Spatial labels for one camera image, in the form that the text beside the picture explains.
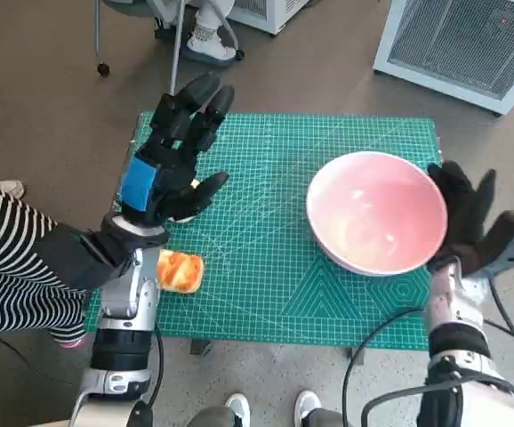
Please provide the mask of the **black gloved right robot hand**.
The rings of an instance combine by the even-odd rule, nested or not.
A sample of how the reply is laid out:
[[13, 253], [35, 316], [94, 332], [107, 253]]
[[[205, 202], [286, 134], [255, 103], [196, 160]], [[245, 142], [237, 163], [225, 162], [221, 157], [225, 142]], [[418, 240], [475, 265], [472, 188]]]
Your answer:
[[494, 202], [496, 171], [488, 170], [474, 187], [459, 164], [446, 161], [427, 166], [447, 209], [447, 231], [443, 243], [427, 263], [434, 272], [454, 259], [465, 270], [478, 265], [478, 243], [484, 236], [484, 223]]

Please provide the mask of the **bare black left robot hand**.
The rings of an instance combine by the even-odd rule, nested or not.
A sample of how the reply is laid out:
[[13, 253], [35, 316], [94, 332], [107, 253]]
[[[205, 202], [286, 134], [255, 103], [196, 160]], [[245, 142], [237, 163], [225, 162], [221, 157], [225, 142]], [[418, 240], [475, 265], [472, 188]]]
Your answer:
[[235, 90], [206, 73], [176, 94], [164, 94], [150, 120], [151, 133], [123, 175], [123, 217], [141, 227], [183, 220], [203, 212], [229, 174], [218, 172], [196, 187], [197, 157], [209, 150], [229, 112]]

